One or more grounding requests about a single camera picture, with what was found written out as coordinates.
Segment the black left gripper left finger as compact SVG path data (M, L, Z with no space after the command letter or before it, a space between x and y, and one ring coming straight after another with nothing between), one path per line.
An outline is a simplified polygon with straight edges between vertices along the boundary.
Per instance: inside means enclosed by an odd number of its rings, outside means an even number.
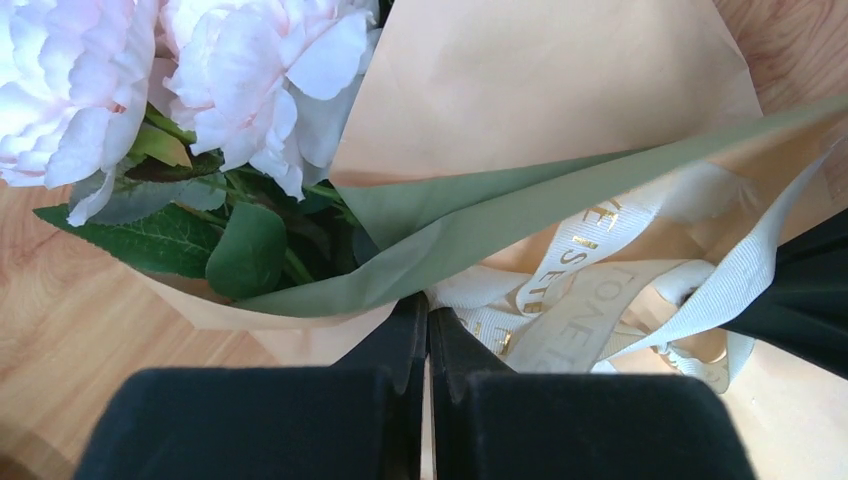
M329 366L152 368L94 427L78 479L416 479L428 304Z

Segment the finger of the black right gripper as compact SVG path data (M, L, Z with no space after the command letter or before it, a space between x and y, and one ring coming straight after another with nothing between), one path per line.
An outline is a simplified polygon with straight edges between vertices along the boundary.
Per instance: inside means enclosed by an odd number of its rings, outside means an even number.
M772 284L725 330L847 377L847 212L780 246Z

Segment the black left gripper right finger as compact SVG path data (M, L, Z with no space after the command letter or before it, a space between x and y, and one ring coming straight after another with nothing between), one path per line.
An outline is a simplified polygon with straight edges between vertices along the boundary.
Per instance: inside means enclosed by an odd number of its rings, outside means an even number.
M674 375L523 374L428 316L439 479L751 479L723 403Z

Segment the pink fake flower bouquet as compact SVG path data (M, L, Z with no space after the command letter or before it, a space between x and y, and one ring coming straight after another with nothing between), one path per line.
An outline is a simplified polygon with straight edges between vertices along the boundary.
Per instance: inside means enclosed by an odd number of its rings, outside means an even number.
M329 170L387 1L5 1L1 180L36 215L229 300L347 274Z

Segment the white gold-lettered ribbon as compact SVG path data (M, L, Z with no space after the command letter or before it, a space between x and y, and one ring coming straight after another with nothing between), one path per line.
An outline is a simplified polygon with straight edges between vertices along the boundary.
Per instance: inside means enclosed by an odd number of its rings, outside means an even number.
M692 161L561 221L531 272L474 266L427 297L521 373L611 373L652 351L724 392L754 347L725 326L777 279L791 209L846 149L798 137Z

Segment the green and peach wrapping paper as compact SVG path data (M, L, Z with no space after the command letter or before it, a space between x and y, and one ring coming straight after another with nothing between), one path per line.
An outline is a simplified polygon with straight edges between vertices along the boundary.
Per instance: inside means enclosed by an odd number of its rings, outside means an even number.
M404 1L361 89L333 183L379 254L351 274L245 302L177 276L146 280L196 325L267 322L304 334L386 320L471 267L531 272L557 225L701 158L815 147L847 98L763 115L748 66L709 1ZM780 243L844 196L820 171ZM652 352L614 372L674 375ZM720 392L705 383L719 398Z

